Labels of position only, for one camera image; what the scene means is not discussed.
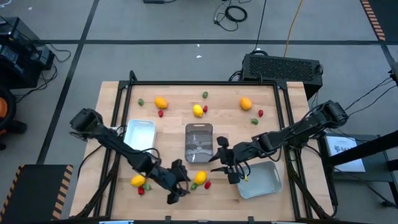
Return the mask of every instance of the wooden tabletop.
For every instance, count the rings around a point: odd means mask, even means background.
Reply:
[[[104,124],[109,126],[112,118],[114,100],[118,83],[103,82],[96,106],[96,111],[102,114]],[[290,103],[294,120],[298,121],[308,111],[308,103],[302,83],[288,83]],[[203,99],[201,94],[209,92],[209,97]],[[158,109],[154,105],[156,96],[163,96],[169,102],[164,110],[164,117],[158,117]],[[239,106],[239,99],[246,96],[253,102],[249,111],[243,111]],[[122,116],[124,97],[121,101],[118,125]],[[287,115],[283,94],[280,92],[285,125]],[[144,106],[137,101],[142,98]],[[202,118],[194,117],[192,107],[195,104],[207,105],[208,112]],[[258,110],[264,111],[264,116],[258,118]],[[258,118],[259,124],[250,123],[251,118]],[[274,92],[271,86],[140,86],[132,88],[127,121],[130,119],[153,120],[156,125],[155,147],[160,151],[162,166],[170,167],[171,162],[180,158],[188,170],[188,176],[193,179],[197,171],[221,167],[219,161],[210,164],[192,165],[184,159],[185,126],[189,123],[210,123],[213,125],[213,149],[218,147],[216,138],[225,136],[229,145],[233,146],[241,141],[251,141],[251,137],[267,131],[279,130]],[[310,142],[317,148],[316,142]],[[85,155],[98,147],[95,140],[87,144]],[[96,189],[103,165],[104,150],[94,154],[85,162],[81,169],[80,178],[70,215],[77,214],[90,200]],[[249,164],[268,161],[269,159],[253,159]],[[303,149],[303,168],[307,186],[317,202],[329,214],[333,213],[323,173],[322,162],[313,152]],[[153,180],[148,180],[153,190],[145,195],[137,194],[137,189],[130,185],[130,179],[136,173],[131,169],[125,158],[121,159],[118,182],[113,203],[112,219],[134,220],[164,220],[170,215],[173,220],[247,220],[253,216],[256,221],[294,220],[292,200],[285,167],[285,159],[276,163],[282,180],[283,189],[279,193],[263,195],[250,199],[243,199],[236,185],[230,185],[227,176],[222,172],[208,172],[212,185],[209,190],[199,186],[191,194],[180,198],[178,203],[168,205],[169,191],[162,189]],[[305,216],[302,196],[297,188],[300,211]],[[104,214],[108,193],[104,194],[101,214]]]

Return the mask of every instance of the small orange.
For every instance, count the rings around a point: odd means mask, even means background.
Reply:
[[[161,96],[158,96],[157,98],[155,98],[155,105],[159,109],[166,109],[167,108],[167,100]]]
[[[250,110],[252,106],[251,101],[247,97],[242,97],[241,98],[241,107],[244,110]]]

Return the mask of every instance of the concrete floor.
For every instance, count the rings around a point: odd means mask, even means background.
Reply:
[[[93,8],[93,21],[87,24],[88,33],[82,35],[90,10],[97,3],[98,7]],[[73,79],[45,163],[78,167],[85,143],[68,134],[69,121],[80,109],[95,107],[101,82],[126,80],[130,70],[135,71],[139,80],[227,80],[240,69],[244,54],[254,48],[253,44],[231,43],[256,39],[263,3],[252,1],[242,5],[249,17],[239,24],[236,32],[226,32],[214,25],[213,13],[220,4],[215,0],[178,0],[164,5],[143,4],[141,0],[18,0],[0,8],[0,15],[19,16],[41,39],[63,42],[55,47],[72,52],[70,60],[56,63],[58,78],[46,90],[37,91],[18,104],[16,118],[27,123],[28,130],[23,135],[8,135],[4,139],[8,149],[0,152],[0,202],[6,197],[17,166],[36,163],[68,75]],[[285,40],[298,4],[298,0],[268,0],[260,39]],[[225,21],[224,25],[234,24]],[[85,37],[105,41],[84,44]],[[379,45],[344,42],[377,40],[358,0],[304,0],[291,39],[331,41],[322,42],[322,45],[293,43],[287,54],[288,57],[321,61],[325,73],[319,92],[320,103],[334,100],[346,106],[388,76],[389,65]],[[180,41],[140,44],[138,41],[112,43],[106,40]],[[197,43],[184,44],[186,40],[197,40]],[[215,41],[201,44],[205,40]],[[285,46],[258,47],[269,55],[283,56]],[[398,58],[398,46],[389,46],[389,50]],[[352,110],[366,106],[383,91],[375,91]],[[398,101],[393,96],[396,94],[396,89],[391,90],[374,106],[352,116],[341,130],[352,134],[395,131]],[[388,153],[391,158],[398,158],[396,149]],[[373,185],[392,200],[387,184]],[[63,217],[68,216],[75,186],[76,175]],[[337,182],[336,188],[340,203],[337,217],[341,220],[393,223],[398,218],[397,210],[380,207],[380,199],[358,182]]]

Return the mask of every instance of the white tray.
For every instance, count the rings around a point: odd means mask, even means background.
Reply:
[[[127,124],[124,143],[137,150],[154,147],[156,128],[153,121],[131,119]]]
[[[249,181],[241,180],[238,183],[239,193],[242,198],[247,199],[282,190],[282,182],[273,162],[266,161],[253,164],[250,165],[250,169]],[[249,173],[247,167],[243,167],[243,170],[245,174]]]

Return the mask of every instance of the lemon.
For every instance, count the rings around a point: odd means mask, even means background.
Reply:
[[[193,106],[193,114],[199,118],[203,115],[203,109],[200,105]]]
[[[142,175],[135,175],[131,181],[130,184],[135,186],[135,187],[141,187],[145,183],[145,177]]]
[[[167,100],[161,96],[158,96],[157,98],[155,98],[155,105],[159,109],[166,109],[167,108]]]
[[[241,98],[241,107],[244,110],[250,110],[252,106],[251,101],[247,97],[242,97]]]
[[[204,184],[207,179],[207,174],[205,171],[199,171],[195,176],[195,184]]]

